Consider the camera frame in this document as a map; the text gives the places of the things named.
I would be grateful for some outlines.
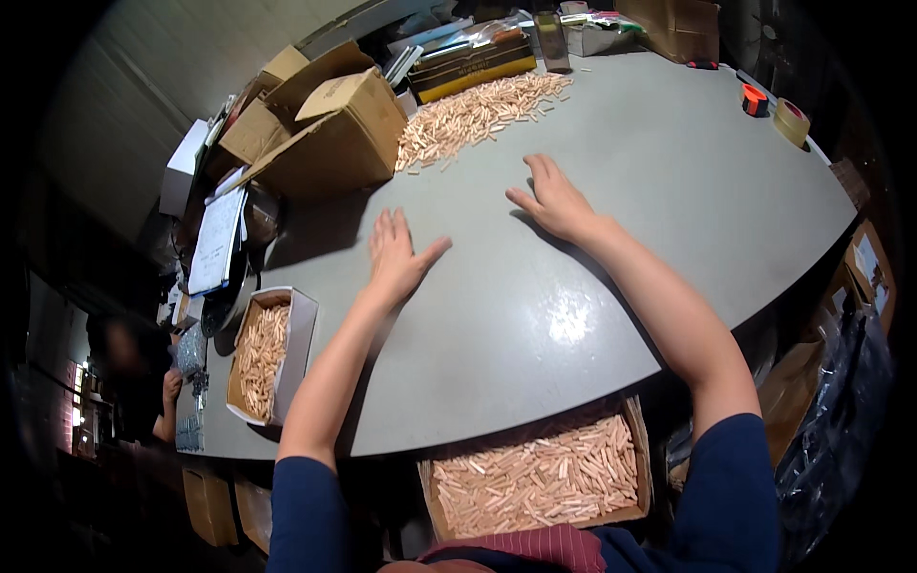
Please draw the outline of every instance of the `person's left hand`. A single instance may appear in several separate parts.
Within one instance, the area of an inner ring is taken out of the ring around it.
[[[380,296],[386,304],[395,306],[417,286],[430,265],[450,247],[452,239],[440,237],[424,252],[415,255],[402,208],[395,209],[394,217],[388,209],[383,209],[376,218],[370,236],[372,274],[367,291]]]
[[[182,373],[173,368],[162,377],[162,403],[175,403],[178,393],[182,389]]]

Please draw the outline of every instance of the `tape roll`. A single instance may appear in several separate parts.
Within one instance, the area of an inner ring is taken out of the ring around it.
[[[777,113],[774,114],[774,127],[789,139],[793,145],[801,148],[809,135],[809,118],[791,102],[782,97],[777,100]]]
[[[589,5],[581,0],[571,0],[570,2],[560,3],[560,13],[564,16],[570,14],[586,14],[589,12]]]

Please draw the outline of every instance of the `navy blue sleeve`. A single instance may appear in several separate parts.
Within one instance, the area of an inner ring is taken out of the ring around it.
[[[309,457],[274,467],[268,573],[350,571],[350,522],[337,476]]]
[[[778,544],[777,493],[764,422],[750,413],[722,420],[691,451],[669,552],[686,564],[772,573]]]

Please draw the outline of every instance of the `box of wooden dowels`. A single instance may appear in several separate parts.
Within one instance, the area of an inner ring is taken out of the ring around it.
[[[419,462],[436,539],[646,517],[652,479],[639,400],[559,430],[516,446]]]
[[[236,335],[226,407],[255,425],[283,425],[305,375],[318,303],[293,287],[251,294]]]

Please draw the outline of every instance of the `red striped fabric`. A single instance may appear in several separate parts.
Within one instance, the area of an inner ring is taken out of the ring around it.
[[[474,539],[454,539],[431,548],[417,560],[423,562],[447,547],[481,547],[503,551],[535,561],[554,563],[572,573],[603,573],[605,570],[599,538],[567,523]]]

